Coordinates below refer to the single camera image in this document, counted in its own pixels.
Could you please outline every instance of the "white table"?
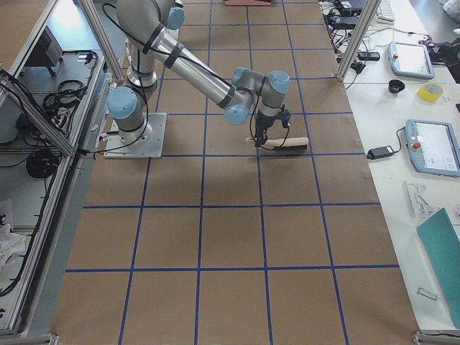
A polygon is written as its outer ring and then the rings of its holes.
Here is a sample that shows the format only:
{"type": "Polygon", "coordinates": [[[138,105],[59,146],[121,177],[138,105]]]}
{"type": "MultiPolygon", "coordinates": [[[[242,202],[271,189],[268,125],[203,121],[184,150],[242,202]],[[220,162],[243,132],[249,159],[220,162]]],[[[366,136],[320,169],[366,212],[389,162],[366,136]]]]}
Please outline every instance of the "white table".
{"type": "MultiPolygon", "coordinates": [[[[425,33],[422,23],[408,0],[392,0],[396,16],[395,27],[404,31],[425,33]]],[[[417,42],[420,35],[408,35],[386,30],[372,35],[371,45],[386,45],[392,40],[417,42]]],[[[408,119],[445,121],[452,124],[455,135],[460,138],[460,114],[455,104],[460,103],[460,85],[455,84],[447,68],[436,68],[433,81],[442,84],[444,94],[435,103],[426,103],[417,97],[417,91],[426,80],[396,77],[387,61],[387,47],[375,50],[382,56],[378,62],[368,62],[361,75],[347,90],[356,125],[365,151],[386,145],[398,148],[395,135],[408,119]],[[390,94],[390,79],[400,79],[406,84],[401,93],[390,94]]],[[[355,73],[350,70],[345,82],[350,83],[355,73]]],[[[426,289],[442,298],[441,288],[418,238],[416,226],[424,219],[413,218],[404,186],[421,183],[427,187],[423,197],[432,207],[444,207],[453,224],[460,224],[454,211],[460,206],[460,180],[416,172],[410,163],[405,147],[404,134],[401,152],[383,160],[369,161],[370,170],[379,195],[393,246],[404,277],[405,285],[420,329],[455,329],[449,310],[443,300],[431,300],[417,294],[426,289]]]]}

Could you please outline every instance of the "tablet screen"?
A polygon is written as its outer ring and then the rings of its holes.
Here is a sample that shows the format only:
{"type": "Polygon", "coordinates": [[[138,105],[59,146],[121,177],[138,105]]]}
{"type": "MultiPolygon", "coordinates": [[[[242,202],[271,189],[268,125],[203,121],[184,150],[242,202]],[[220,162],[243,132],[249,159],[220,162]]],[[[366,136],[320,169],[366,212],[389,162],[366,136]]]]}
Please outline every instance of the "tablet screen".
{"type": "Polygon", "coordinates": [[[402,45],[396,43],[397,61],[401,72],[428,74],[425,50],[417,45],[402,45]]]}
{"type": "Polygon", "coordinates": [[[425,167],[459,171],[459,161],[449,128],[442,124],[416,122],[417,140],[421,144],[425,167]]]}

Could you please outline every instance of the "gray floor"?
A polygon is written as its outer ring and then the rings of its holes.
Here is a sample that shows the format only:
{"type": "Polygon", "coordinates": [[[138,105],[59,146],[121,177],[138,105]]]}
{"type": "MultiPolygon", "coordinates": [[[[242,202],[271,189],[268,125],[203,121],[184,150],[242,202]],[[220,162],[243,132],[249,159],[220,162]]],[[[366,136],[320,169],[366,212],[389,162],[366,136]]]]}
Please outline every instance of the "gray floor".
{"type": "Polygon", "coordinates": [[[435,42],[452,42],[460,37],[452,32],[460,24],[447,15],[438,0],[410,0],[410,3],[435,42]]]}

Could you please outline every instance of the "teal folder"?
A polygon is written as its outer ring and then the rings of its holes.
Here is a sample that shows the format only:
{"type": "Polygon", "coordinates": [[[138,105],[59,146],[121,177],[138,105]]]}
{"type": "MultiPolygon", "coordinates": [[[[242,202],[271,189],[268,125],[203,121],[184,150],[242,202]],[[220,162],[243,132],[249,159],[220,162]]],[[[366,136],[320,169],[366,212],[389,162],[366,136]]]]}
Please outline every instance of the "teal folder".
{"type": "Polygon", "coordinates": [[[460,328],[460,241],[445,208],[417,227],[455,328],[460,328]]]}

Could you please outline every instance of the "keyboard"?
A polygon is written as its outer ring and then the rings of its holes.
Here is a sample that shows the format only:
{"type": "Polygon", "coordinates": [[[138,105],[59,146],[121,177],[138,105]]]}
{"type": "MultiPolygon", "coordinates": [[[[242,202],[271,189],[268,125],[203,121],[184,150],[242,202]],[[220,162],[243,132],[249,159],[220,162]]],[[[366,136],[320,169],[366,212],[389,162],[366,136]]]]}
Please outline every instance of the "keyboard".
{"type": "Polygon", "coordinates": [[[390,0],[382,0],[377,9],[377,22],[391,24],[395,21],[395,15],[391,10],[390,0]]]}

